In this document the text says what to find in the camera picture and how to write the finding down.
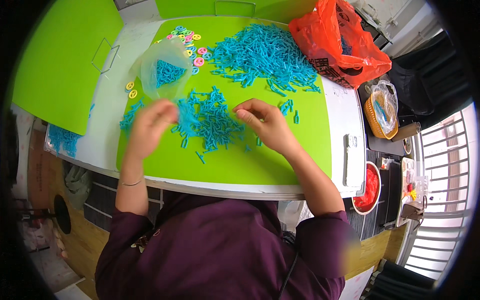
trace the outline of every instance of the bracelet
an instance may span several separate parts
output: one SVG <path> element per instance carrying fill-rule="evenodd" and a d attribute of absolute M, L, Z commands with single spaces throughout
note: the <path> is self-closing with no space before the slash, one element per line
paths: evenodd
<path fill-rule="evenodd" d="M 125 182 L 122 182 L 122 185 L 126 185 L 126 186 L 134 186 L 134 185 L 137 185 L 139 184 L 140 182 L 142 182 L 142 179 L 140 179 L 139 181 L 137 181 L 136 183 L 132 183 L 132 184 L 128 184 L 128 183 L 125 183 Z"/>

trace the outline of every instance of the red plastic bag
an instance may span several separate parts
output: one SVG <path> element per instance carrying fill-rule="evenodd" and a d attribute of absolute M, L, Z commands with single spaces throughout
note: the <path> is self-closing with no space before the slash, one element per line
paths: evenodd
<path fill-rule="evenodd" d="M 343 0 L 320 0 L 317 10 L 288 24 L 293 39 L 320 75 L 341 86 L 357 89 L 392 68 L 388 55 L 363 31 L 360 17 Z M 342 41 L 351 55 L 342 54 Z"/>

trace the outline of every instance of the left hand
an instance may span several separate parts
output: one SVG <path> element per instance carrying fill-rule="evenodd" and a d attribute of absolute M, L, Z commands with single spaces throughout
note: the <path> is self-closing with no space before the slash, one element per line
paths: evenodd
<path fill-rule="evenodd" d="M 143 160 L 158 146 L 167 127 L 178 120 L 178 109 L 168 99 L 159 99 L 141 109 L 133 121 L 126 156 Z"/>

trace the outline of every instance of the table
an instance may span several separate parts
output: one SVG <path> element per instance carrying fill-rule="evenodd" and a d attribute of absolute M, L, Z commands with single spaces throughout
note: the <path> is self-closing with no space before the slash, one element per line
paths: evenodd
<path fill-rule="evenodd" d="M 123 118 L 125 105 L 125 84 L 134 78 L 129 69 L 135 59 L 150 45 L 155 33 L 164 22 L 159 19 L 155 2 L 148 0 L 120 11 L 125 26 L 120 32 L 114 46 L 120 45 L 118 56 L 110 71 L 101 75 L 92 103 L 87 133 L 77 142 L 75 158 L 60 151 L 59 157 L 81 167 L 104 175 L 118 178 L 116 168 L 117 146 L 120 136 L 119 122 Z M 324 85 L 332 151 L 332 181 L 342 197 L 352 197 L 364 193 L 366 168 L 359 168 L 349 176 L 360 179 L 358 186 L 344 185 L 345 136 L 351 134 L 359 137 L 358 149 L 364 152 L 365 165 L 365 129 L 360 98 L 355 90 L 346 89 L 322 77 Z M 45 149 L 57 154 L 48 143 Z M 186 192 L 207 196 L 230 197 L 237 199 L 258 200 L 302 200 L 302 189 L 299 185 L 243 185 L 172 180 L 146 176 L 147 185 L 161 189 Z"/>

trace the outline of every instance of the clear plastic bag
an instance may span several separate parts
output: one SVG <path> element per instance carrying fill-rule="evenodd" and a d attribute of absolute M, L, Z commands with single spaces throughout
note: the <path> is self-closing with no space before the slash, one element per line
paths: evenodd
<path fill-rule="evenodd" d="M 163 60 L 171 65 L 184 68 L 185 73 L 180 79 L 169 84 L 156 87 L 156 64 Z M 185 51 L 185 46 L 178 37 L 162 39 L 159 43 L 152 44 L 130 68 L 132 76 L 138 76 L 142 81 L 145 95 L 151 99 L 167 98 L 176 103 L 182 98 L 183 89 L 192 75 L 192 60 Z"/>
<path fill-rule="evenodd" d="M 398 112 L 395 86 L 386 80 L 380 80 L 376 85 L 371 86 L 371 92 L 375 118 L 383 132 L 388 134 L 395 127 Z"/>

